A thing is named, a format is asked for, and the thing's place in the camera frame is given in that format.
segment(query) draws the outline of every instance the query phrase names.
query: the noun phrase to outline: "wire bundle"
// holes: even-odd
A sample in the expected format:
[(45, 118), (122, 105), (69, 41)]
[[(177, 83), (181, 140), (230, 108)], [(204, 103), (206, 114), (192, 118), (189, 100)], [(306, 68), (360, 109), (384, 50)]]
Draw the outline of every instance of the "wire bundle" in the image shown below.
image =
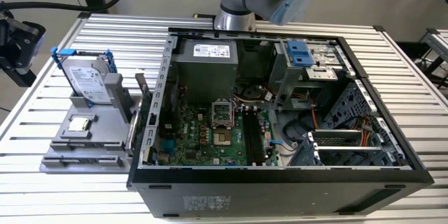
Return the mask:
[[(369, 126), (369, 121), (366, 118), (362, 119), (362, 125)], [(364, 130), (361, 128), (361, 142), (360, 142), (360, 146), (361, 147), (366, 147), (368, 146), (368, 139), (370, 136), (370, 132), (368, 132), (366, 130)]]

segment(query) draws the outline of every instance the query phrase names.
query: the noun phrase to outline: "white sticker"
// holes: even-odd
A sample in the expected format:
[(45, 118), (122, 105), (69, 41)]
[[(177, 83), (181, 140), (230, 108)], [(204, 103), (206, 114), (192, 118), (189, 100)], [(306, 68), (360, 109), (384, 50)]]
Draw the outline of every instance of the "white sticker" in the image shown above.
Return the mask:
[(232, 196), (182, 196), (184, 208), (194, 210), (228, 210)]
[(110, 102), (100, 72), (93, 68), (70, 67), (77, 89), (93, 103)]
[(230, 47), (224, 45), (194, 45), (193, 56), (230, 58)]
[(268, 91), (266, 95), (264, 96), (264, 99), (269, 102), (272, 99), (272, 93)]

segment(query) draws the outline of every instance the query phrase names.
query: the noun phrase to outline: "slotted aluminum surface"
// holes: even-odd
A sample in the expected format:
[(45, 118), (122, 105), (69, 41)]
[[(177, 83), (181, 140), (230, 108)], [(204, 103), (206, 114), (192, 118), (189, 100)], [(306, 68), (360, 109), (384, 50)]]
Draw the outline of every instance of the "slotted aluminum surface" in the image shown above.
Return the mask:
[[(110, 49), (124, 86), (130, 93), (138, 93), (133, 72), (136, 68), (144, 69), (146, 81), (153, 83), (168, 27), (210, 28), (212, 20), (94, 14), (89, 19), (77, 19), (60, 48)], [(258, 22), (257, 30), (345, 37), (436, 183), (365, 217), (205, 218), (176, 222), (446, 223), (446, 101), (428, 88), (386, 34), (369, 26), (301, 23), (276, 27)], [(152, 222), (138, 194), (126, 190), (126, 175), (38, 172), (41, 156), (70, 107), (69, 92), (62, 74), (49, 60), (0, 127), (0, 223)]]

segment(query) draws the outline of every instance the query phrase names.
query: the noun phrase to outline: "black cable hose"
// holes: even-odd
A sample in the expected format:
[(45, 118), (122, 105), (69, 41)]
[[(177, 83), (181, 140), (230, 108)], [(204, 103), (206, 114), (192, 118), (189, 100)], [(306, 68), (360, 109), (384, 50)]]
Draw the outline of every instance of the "black cable hose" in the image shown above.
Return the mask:
[(77, 10), (80, 12), (100, 12), (102, 10), (109, 9), (118, 1), (120, 0), (110, 0), (110, 2), (100, 6), (77, 6), (48, 2), (12, 2), (12, 3), (0, 3), (0, 10), (45, 8), (45, 9), (61, 9), (61, 10)]
[(333, 129), (336, 130), (336, 129), (340, 129), (341, 127), (344, 127), (344, 126), (346, 127), (346, 123), (349, 123), (350, 120), (353, 120), (353, 119), (356, 119), (356, 118), (358, 118), (358, 117), (360, 117), (358, 115), (357, 115), (357, 116), (352, 116), (352, 117), (348, 118), (344, 122), (341, 122), (338, 125), (336, 125)]
[(292, 141), (292, 142), (301, 142), (301, 141), (304, 140), (304, 137), (301, 136), (301, 134), (300, 134), (300, 132), (297, 131), (296, 128), (293, 128), (293, 129), (294, 129), (296, 132), (297, 132), (297, 136), (298, 136), (298, 138), (296, 138), (296, 137), (290, 137), (290, 136), (288, 135), (286, 130), (288, 130), (288, 128), (289, 128), (290, 126), (293, 126), (296, 123), (300, 124), (301, 128), (302, 128), (306, 132), (312, 130), (312, 128), (309, 128), (309, 127), (301, 122), (301, 119), (304, 118), (304, 116), (305, 116), (308, 113), (309, 113), (308, 110), (301, 111), (301, 112), (297, 114), (297, 118), (292, 119), (292, 120), (290, 120), (289, 122), (286, 122), (285, 125), (282, 126), (282, 128), (281, 128), (281, 134), (282, 134), (282, 136), (285, 137), (286, 140), (289, 140), (289, 141)]

